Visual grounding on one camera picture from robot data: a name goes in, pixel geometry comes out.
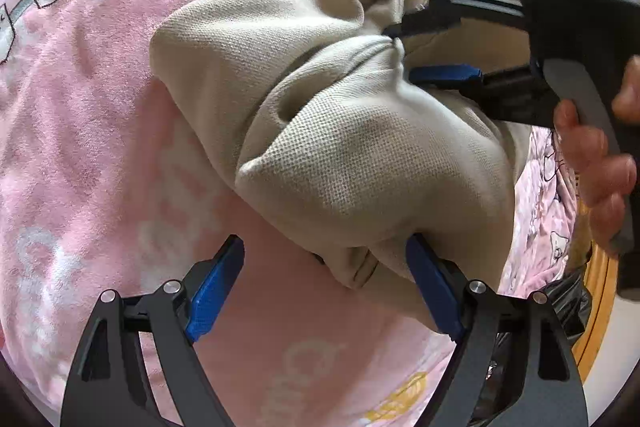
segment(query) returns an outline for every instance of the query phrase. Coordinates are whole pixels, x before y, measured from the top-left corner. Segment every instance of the pink patterned fabric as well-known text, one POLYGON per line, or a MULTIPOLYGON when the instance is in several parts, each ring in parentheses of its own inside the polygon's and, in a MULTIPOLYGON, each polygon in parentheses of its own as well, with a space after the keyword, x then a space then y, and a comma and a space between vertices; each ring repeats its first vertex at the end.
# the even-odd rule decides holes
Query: pink patterned fabric
MULTIPOLYGON (((0 0, 2 355, 59 410, 102 289, 152 291, 237 233, 245 268, 197 344, 236 425, 412 425, 450 342, 354 298, 222 184, 148 67, 154 29, 189 1, 0 0)), ((541 174, 555 168, 543 133, 532 134, 516 188, 500 286, 519 295, 561 272, 541 247, 570 232, 575 214, 570 191, 541 174)), ((148 338, 143 346, 161 410, 178 421, 148 338)))

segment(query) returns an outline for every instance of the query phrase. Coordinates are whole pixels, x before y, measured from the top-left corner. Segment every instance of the bedding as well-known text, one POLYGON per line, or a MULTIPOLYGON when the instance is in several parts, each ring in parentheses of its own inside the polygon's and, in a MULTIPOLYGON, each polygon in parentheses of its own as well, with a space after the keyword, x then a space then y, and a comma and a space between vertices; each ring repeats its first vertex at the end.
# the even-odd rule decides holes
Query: bedding
MULTIPOLYGON (((0 346, 23 386, 60 411, 101 290, 154 290, 229 233, 246 262, 196 349, 236 425, 410 426, 452 350, 366 299, 277 232, 216 173, 149 67, 148 44, 191 0, 0 0, 0 346)), ((561 275, 571 172, 534 128, 515 185, 500 291, 561 275)), ((152 341, 161 412, 179 421, 152 341)))

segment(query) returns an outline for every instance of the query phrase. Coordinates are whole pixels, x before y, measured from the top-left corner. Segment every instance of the human hand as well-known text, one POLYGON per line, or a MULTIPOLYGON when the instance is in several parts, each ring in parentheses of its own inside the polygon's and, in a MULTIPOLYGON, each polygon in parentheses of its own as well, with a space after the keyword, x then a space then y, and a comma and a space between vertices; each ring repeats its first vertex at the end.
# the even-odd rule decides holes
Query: human hand
MULTIPOLYGON (((633 57, 626 65, 622 87, 611 107, 619 120, 640 124, 640 57, 633 57)), ((567 165, 580 172, 580 197, 590 208, 593 239, 613 254, 609 242, 622 228, 623 196, 636 186, 636 162, 628 154, 609 155, 602 129, 580 125, 571 100, 556 106, 554 125, 567 165)))

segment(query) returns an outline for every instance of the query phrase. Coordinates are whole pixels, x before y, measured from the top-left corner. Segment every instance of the fabric fold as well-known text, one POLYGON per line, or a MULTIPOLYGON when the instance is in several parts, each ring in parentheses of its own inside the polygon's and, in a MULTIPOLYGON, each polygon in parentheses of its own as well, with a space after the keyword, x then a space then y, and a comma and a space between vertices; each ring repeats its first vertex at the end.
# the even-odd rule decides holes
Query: fabric fold
POLYGON ((404 57, 490 71, 527 62, 528 45, 479 22, 406 42, 381 35, 426 2, 195 0, 155 32, 150 61, 229 186, 339 282, 433 328, 404 241, 425 233, 496 288, 529 129, 412 86, 404 57))

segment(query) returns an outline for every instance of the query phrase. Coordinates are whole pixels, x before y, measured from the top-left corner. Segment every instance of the beige cloth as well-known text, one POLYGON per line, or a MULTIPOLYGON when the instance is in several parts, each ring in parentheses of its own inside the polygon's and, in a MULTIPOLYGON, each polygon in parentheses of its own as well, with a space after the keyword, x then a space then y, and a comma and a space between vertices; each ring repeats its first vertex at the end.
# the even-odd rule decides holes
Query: beige cloth
POLYGON ((228 185, 338 281, 433 328, 404 242, 423 231, 496 287, 529 128, 410 85, 405 53, 485 70, 529 57, 526 35, 486 23, 406 46, 380 35, 425 1, 195 0, 150 60, 228 185))

